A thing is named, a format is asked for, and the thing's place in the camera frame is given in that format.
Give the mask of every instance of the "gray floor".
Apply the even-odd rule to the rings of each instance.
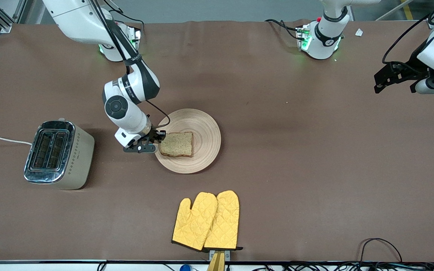
[[[232,20],[264,21],[276,19],[295,21],[301,18],[314,20],[322,15],[322,5],[318,0],[115,0],[130,17],[146,23],[180,23],[186,21]],[[379,4],[367,7],[353,7],[356,21],[375,20],[400,0],[382,0]],[[415,0],[410,9],[414,19],[419,19],[434,8],[434,0]],[[121,15],[115,18],[128,21]],[[388,20],[406,20],[403,10],[399,10]],[[41,24],[54,23],[46,11]]]

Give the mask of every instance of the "slice of bread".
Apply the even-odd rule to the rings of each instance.
[[[160,153],[169,157],[192,157],[192,132],[169,132],[160,143]]]

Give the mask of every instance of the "tabletop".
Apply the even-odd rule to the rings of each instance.
[[[410,25],[350,22],[321,61],[270,23],[145,25],[140,51],[162,87],[152,101],[202,110],[222,133],[216,160],[191,175],[122,151],[101,101],[122,63],[56,25],[14,25],[0,36],[0,137],[31,141],[66,118],[95,152],[87,185],[57,190],[24,180],[27,145],[0,141],[0,259],[207,259],[171,244],[179,202],[231,189],[244,248],[233,260],[357,260],[363,240],[381,237],[405,261],[434,261],[434,96],[373,89]],[[406,60],[428,33],[421,24],[389,59]],[[371,243],[365,260],[396,254]]]

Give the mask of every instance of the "round wooden plate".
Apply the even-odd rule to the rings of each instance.
[[[169,132],[193,133],[192,157],[168,157],[158,150],[155,155],[164,167],[176,173],[195,173],[209,166],[220,150],[220,130],[217,122],[207,113],[197,109],[180,109],[169,115],[170,124],[162,127]],[[159,125],[167,122],[164,118]]]

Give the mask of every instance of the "yellow oven mitt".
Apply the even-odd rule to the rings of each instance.
[[[202,250],[217,211],[214,194],[200,192],[193,206],[190,199],[183,199],[177,212],[172,243]]]
[[[229,190],[217,195],[217,203],[217,213],[203,246],[212,250],[236,250],[239,198]]]

